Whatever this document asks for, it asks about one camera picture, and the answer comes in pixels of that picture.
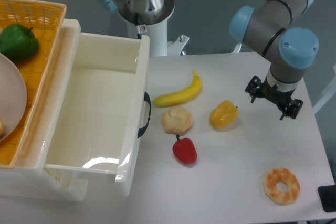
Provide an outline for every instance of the table surface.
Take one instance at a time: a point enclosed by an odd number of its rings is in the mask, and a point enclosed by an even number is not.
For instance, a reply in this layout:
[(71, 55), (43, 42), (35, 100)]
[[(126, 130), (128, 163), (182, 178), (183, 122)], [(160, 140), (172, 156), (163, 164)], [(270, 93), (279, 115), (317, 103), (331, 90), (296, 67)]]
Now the table surface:
[[(281, 112), (265, 99), (250, 103), (244, 89), (256, 74), (264, 79), (269, 62), (255, 53), (153, 57), (148, 93), (151, 98), (191, 82), (195, 69), (203, 80), (198, 96), (183, 104), (194, 118), (184, 135), (198, 153), (193, 166), (173, 153), (175, 136), (164, 132), (152, 107), (142, 136), (131, 194), (116, 197), (110, 184), (90, 182), (83, 202), (0, 196), (3, 223), (270, 223), (329, 219), (317, 188), (333, 184), (318, 127), (302, 81), (293, 94), (304, 105), (297, 119), (280, 121)], [(240, 110), (239, 118), (221, 130), (208, 117), (223, 100)], [(262, 178), (274, 167), (286, 167), (298, 178), (301, 193), (289, 206), (274, 204), (263, 192)]]

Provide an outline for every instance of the orange wicker basket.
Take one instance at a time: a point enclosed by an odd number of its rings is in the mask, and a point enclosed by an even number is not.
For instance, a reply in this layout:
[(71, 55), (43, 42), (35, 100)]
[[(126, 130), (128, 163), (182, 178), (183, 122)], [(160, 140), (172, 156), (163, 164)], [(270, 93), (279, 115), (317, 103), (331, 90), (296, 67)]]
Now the orange wicker basket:
[(0, 28), (14, 23), (32, 27), (40, 44), (33, 57), (16, 64), (26, 83), (27, 104), (18, 126), (0, 143), (0, 168), (14, 167), (28, 135), (65, 12), (64, 4), (39, 0), (0, 0)]

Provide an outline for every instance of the plastic container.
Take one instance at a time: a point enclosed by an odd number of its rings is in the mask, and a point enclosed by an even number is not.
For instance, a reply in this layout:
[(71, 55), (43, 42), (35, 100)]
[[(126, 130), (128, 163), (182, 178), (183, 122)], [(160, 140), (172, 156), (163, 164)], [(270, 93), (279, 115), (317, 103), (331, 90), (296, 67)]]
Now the plastic container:
[(65, 19), (58, 46), (15, 167), (0, 169), (0, 195), (83, 200), (95, 180), (125, 197), (150, 115), (149, 37), (80, 33)]

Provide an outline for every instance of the toy food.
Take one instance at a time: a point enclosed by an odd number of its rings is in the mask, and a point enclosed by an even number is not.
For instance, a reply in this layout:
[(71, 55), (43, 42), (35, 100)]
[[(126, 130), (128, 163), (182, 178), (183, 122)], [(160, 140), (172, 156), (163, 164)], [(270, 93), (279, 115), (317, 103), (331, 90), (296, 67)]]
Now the toy food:
[(173, 153), (175, 157), (183, 164), (193, 164), (197, 159), (197, 152), (193, 141), (189, 138), (180, 139), (179, 135), (176, 135), (177, 141), (173, 145)]
[(193, 125), (193, 117), (185, 108), (174, 106), (162, 113), (161, 123), (167, 132), (183, 133)]
[[(283, 182), (287, 186), (286, 191), (280, 191), (276, 184)], [(293, 203), (300, 193), (300, 184), (295, 175), (286, 168), (274, 168), (266, 173), (264, 178), (265, 194), (279, 205)]]
[(210, 124), (215, 128), (221, 128), (231, 124), (239, 116), (239, 110), (231, 101), (224, 101), (210, 114)]
[(12, 62), (28, 59), (39, 48), (32, 28), (21, 24), (11, 24), (0, 34), (0, 53)]
[(153, 100), (154, 105), (157, 107), (174, 106), (193, 99), (201, 90), (202, 80), (195, 70), (192, 71), (192, 75), (193, 81), (187, 88), (156, 97)]
[(4, 127), (4, 124), (2, 123), (2, 121), (1, 121), (1, 119), (0, 119), (0, 136), (1, 136), (2, 134), (4, 134), (4, 132), (5, 132), (5, 127)]

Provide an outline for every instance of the white bowl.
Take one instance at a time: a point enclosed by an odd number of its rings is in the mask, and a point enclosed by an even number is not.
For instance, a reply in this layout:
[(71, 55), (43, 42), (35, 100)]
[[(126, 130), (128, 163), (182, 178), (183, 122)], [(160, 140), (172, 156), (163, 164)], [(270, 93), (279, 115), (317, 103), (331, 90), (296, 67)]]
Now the white bowl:
[(6, 56), (0, 54), (0, 119), (5, 127), (0, 141), (19, 124), (26, 103), (27, 90), (20, 71)]

